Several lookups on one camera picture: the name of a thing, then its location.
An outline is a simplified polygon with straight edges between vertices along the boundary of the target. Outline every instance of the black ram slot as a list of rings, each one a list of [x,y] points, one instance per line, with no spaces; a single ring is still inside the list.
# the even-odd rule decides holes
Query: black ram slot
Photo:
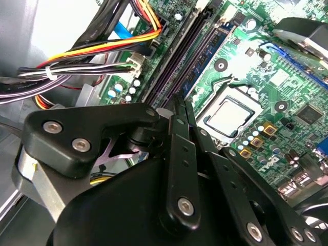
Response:
[[[172,76],[176,69],[179,67],[179,63],[185,58],[188,53],[188,50],[194,45],[197,37],[199,36],[200,32],[202,31],[204,25],[206,25],[209,18],[212,16],[212,11],[209,9],[204,9],[202,14],[196,19],[195,23],[191,27],[190,31],[183,39],[179,49],[172,55],[172,59],[168,66],[163,70],[160,74],[158,79],[154,81],[155,86],[150,92],[149,96],[146,99],[146,103],[152,105],[154,103],[161,90],[167,85],[169,81],[172,80]]]

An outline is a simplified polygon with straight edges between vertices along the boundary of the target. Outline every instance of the blue ram slot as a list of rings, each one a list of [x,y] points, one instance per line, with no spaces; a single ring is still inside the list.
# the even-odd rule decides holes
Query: blue ram slot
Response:
[[[280,57],[282,57],[285,60],[289,61],[296,68],[298,68],[301,72],[303,72],[307,77],[309,77],[310,79],[314,80],[316,83],[318,83],[319,85],[321,85],[322,87],[324,87],[326,90],[328,90],[328,85],[326,85],[325,82],[323,82],[316,75],[314,75],[312,73],[307,73],[305,71],[306,70],[306,67],[305,66],[303,66],[301,63],[295,61],[290,55],[288,55],[284,50],[282,50],[281,48],[279,48],[275,44],[273,44],[271,42],[266,42],[266,43],[260,45],[260,47],[266,48],[268,51],[274,52],[277,55],[279,55]]]
[[[207,49],[198,58],[197,64],[194,68],[187,74],[186,79],[182,84],[183,96],[186,97],[188,93],[192,90],[198,78],[211,62],[212,58],[217,53],[220,46],[223,44],[225,39],[228,37],[233,25],[222,26],[215,37],[212,38]]]

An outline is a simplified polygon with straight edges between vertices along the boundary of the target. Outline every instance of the white connector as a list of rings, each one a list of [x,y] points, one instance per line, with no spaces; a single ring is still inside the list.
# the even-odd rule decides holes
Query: white connector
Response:
[[[141,75],[141,72],[142,72],[141,67],[142,67],[142,64],[144,63],[144,61],[145,61],[144,56],[134,53],[132,56],[130,56],[127,59],[128,63],[134,64],[133,70],[129,73],[120,74],[119,77],[121,77],[128,83],[132,83],[135,78],[138,78]]]
[[[209,4],[209,2],[210,0],[198,0],[195,8],[202,11],[207,6],[207,4]]]

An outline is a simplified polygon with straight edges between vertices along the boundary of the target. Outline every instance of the circuit chip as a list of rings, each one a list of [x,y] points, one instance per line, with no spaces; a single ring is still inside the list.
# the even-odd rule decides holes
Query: circuit chip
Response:
[[[269,135],[269,136],[272,136],[272,135],[275,134],[276,131],[277,131],[277,128],[275,128],[275,127],[273,126],[273,124],[271,124],[271,123],[268,122],[268,121],[264,122],[263,126],[264,126],[264,130],[263,130],[263,132],[266,133],[266,134]]]
[[[314,134],[314,133],[312,133],[312,134],[309,135],[309,140],[311,140],[311,141],[315,141],[315,140],[317,140],[318,138],[319,138],[319,136],[316,135],[316,134]]]
[[[233,42],[234,45],[239,45],[240,44],[240,39],[236,38]]]
[[[323,113],[311,104],[304,105],[297,113],[296,119],[305,125],[312,125],[323,116]]]
[[[259,148],[263,145],[264,141],[259,138],[259,137],[255,137],[252,141],[251,141],[251,145]]]
[[[248,148],[244,148],[243,150],[239,151],[239,153],[245,159],[248,159],[252,155],[252,151]]]
[[[248,55],[249,57],[251,57],[254,54],[255,50],[253,50],[252,48],[248,48],[246,50],[246,55]]]

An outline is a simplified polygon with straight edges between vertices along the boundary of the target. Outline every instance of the mounting hole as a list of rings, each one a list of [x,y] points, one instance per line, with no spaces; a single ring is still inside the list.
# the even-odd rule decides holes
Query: mounting hole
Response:
[[[177,119],[177,121],[178,121],[181,125],[184,125],[184,124],[185,124],[181,119]]]
[[[232,156],[236,156],[236,153],[233,150],[229,150],[229,154],[231,154]]]
[[[188,163],[186,160],[184,160],[184,161],[182,162],[182,165],[184,165],[186,168],[189,167],[189,163]]]
[[[234,188],[234,189],[236,189],[237,188],[237,185],[235,183],[231,182],[231,187]]]
[[[155,113],[153,110],[147,109],[146,113],[149,114],[150,116],[155,116]]]

